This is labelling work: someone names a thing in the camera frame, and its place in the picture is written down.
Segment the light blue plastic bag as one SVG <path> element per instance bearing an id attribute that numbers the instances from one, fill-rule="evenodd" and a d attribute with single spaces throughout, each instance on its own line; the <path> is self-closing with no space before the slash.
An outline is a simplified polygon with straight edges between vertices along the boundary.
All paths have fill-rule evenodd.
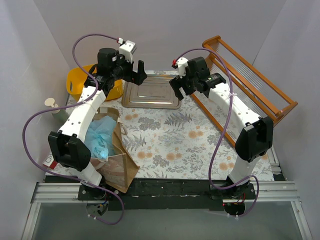
<path id="1" fill-rule="evenodd" d="M 110 116 L 93 120 L 85 135 L 85 146 L 90 150 L 91 157 L 105 161 L 115 155 L 112 136 L 116 121 Z"/>

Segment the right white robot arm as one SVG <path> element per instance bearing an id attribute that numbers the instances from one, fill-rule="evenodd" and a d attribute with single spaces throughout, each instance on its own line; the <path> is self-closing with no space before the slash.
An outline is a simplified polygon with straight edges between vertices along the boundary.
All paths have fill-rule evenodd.
<path id="1" fill-rule="evenodd" d="M 179 100 L 184 98 L 183 95 L 188 96 L 196 91 L 204 94 L 224 111 L 226 122 L 233 122 L 239 131 L 234 145 L 237 153 L 234 167 L 225 184 L 212 188 L 213 195 L 237 199 L 247 189 L 257 162 L 272 147 L 273 120 L 249 109 L 221 74 L 210 73 L 203 57 L 191 60 L 181 57 L 174 60 L 172 66 L 178 69 L 178 75 L 169 84 Z"/>

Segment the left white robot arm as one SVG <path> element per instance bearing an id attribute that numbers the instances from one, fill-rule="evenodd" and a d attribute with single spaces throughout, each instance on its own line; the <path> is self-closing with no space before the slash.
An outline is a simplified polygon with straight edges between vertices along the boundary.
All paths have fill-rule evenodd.
<path id="1" fill-rule="evenodd" d="M 82 94 L 77 106 L 58 132 L 52 131 L 48 136 L 51 153 L 56 162 L 63 167 L 71 168 L 73 175 L 87 185 L 89 194 L 95 200 L 106 196 L 106 187 L 102 175 L 90 161 L 90 150 L 85 146 L 86 132 L 94 119 L 100 105 L 106 100 L 115 81 L 124 80 L 137 86 L 147 78 L 144 62 L 138 62 L 138 70 L 133 70 L 133 54 L 136 48 L 127 41 L 119 47 L 102 48 L 97 55 L 97 64 L 87 72 Z"/>

